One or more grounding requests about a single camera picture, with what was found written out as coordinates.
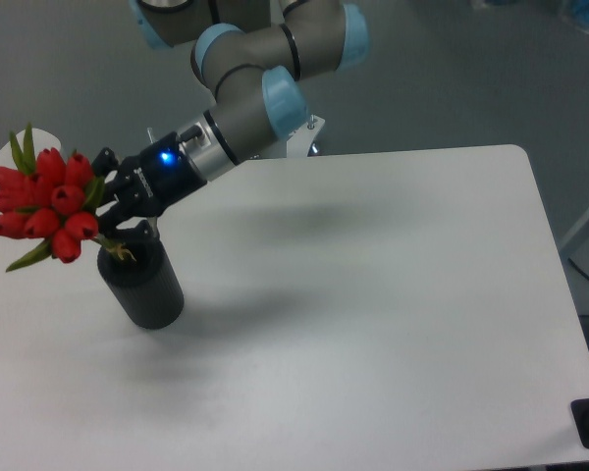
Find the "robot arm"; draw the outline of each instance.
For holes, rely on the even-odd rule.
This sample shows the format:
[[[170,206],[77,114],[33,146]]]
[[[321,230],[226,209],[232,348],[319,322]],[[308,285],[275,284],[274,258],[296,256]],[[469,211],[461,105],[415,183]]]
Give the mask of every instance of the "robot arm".
[[[160,9],[164,3],[169,5],[166,8],[186,4],[180,10],[184,15],[214,3],[132,1],[151,13],[155,3]],[[207,182],[287,139],[309,117],[295,82],[346,69],[367,56],[366,21],[357,7],[339,0],[280,0],[280,4],[285,22],[279,26],[243,32],[220,23],[199,36],[192,48],[192,69],[214,95],[216,106],[121,164],[113,152],[103,149],[94,170],[99,175],[118,173],[107,184],[106,200],[117,202],[101,217],[102,233],[112,234],[133,216],[160,216]]]

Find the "red tulip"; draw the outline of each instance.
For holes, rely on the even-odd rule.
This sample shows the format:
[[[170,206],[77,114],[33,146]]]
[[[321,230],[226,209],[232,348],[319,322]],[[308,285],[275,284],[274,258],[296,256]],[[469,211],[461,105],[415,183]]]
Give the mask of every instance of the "red tulip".
[[[0,214],[0,236],[10,238],[24,238],[24,225],[28,215],[13,211]]]
[[[80,241],[74,240],[65,229],[52,236],[52,254],[63,263],[74,262],[80,256]]]
[[[94,238],[98,234],[98,221],[92,214],[85,211],[70,216],[64,227],[76,240]]]
[[[0,189],[0,212],[8,213],[34,204],[32,191],[26,189]]]
[[[50,150],[43,149],[37,155],[36,171],[46,178],[50,184],[57,186],[63,183],[66,175],[66,163],[59,151],[54,147]]]
[[[0,166],[0,189],[22,189],[24,179],[22,172]]]
[[[50,207],[50,198],[53,190],[52,183],[41,174],[33,174],[29,179],[35,206],[41,206],[42,208]]]
[[[28,238],[47,238],[61,227],[57,213],[49,208],[41,208],[28,218],[24,225],[24,235]]]
[[[78,186],[62,184],[52,191],[50,200],[59,214],[71,216],[85,203],[85,193]]]
[[[83,155],[75,154],[68,159],[65,184],[85,188],[85,185],[93,178],[94,171],[91,170],[89,161]]]

